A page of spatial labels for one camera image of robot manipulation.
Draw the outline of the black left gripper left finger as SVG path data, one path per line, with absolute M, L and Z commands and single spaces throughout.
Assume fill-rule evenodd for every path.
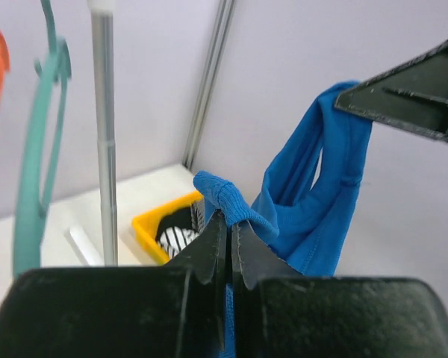
M 0 306 L 0 357 L 218 357 L 226 235 L 216 211 L 163 266 L 21 274 Z

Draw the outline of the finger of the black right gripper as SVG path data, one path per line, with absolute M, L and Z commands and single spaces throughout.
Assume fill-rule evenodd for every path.
M 448 143 L 448 39 L 336 99 L 339 110 Z

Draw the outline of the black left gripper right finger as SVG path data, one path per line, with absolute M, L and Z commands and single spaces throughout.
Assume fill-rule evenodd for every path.
M 448 315 L 407 277 L 312 277 L 231 229 L 238 357 L 448 357 Z

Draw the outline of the blue tank top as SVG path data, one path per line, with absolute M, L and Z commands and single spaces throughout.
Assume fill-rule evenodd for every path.
M 266 325 L 258 294 L 271 277 L 335 273 L 363 178 L 372 124 L 335 108 L 353 82 L 319 94 L 266 169 L 252 204 L 230 181 L 205 171 L 193 184 L 205 217 L 223 213 L 230 233 L 224 357 L 261 352 Z

